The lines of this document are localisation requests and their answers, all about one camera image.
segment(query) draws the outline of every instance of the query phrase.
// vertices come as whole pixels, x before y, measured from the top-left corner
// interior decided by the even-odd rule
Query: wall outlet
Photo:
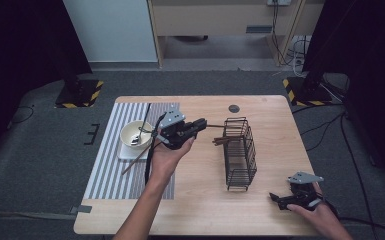
[[[289,6],[289,5],[291,5],[291,1],[292,0],[277,0],[277,4],[279,6]],[[274,6],[275,2],[276,2],[276,0],[267,0],[267,5]]]

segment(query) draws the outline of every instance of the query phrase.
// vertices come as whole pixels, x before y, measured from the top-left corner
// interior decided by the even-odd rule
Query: white cabinet
[[[145,0],[64,0],[89,62],[157,62]]]

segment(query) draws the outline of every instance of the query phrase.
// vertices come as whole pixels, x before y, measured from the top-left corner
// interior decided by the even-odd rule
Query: yellow and black hazard tape
[[[331,101],[298,101],[295,98],[295,94],[289,84],[288,79],[283,80],[283,86],[286,89],[286,93],[288,94],[289,101],[291,101],[292,106],[316,106],[316,105],[330,105]]]
[[[98,98],[99,92],[101,91],[102,85],[104,84],[104,81],[98,81],[96,83],[95,90],[93,94],[90,97],[90,100],[88,102],[84,103],[61,103],[61,104],[55,104],[56,108],[78,108],[78,107],[92,107],[93,104],[95,104],[96,99]]]

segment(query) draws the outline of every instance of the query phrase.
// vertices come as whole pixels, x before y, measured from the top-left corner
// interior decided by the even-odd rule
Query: human arm
[[[314,184],[314,188],[321,194],[318,184]],[[332,240],[352,240],[351,235],[339,222],[338,218],[326,203],[319,203],[314,211],[308,211],[307,209],[294,204],[289,204],[287,207],[292,212],[301,215],[309,221],[324,237]]]
[[[189,152],[194,138],[186,141],[178,150],[156,145],[152,157],[152,171],[142,195],[114,239],[147,239],[161,197],[180,159]]]

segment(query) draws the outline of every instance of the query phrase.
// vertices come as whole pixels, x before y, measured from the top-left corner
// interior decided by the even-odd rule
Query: metal dish rack
[[[233,187],[248,191],[257,172],[254,140],[248,120],[245,117],[227,118],[223,137],[229,139],[223,144],[227,190]]]

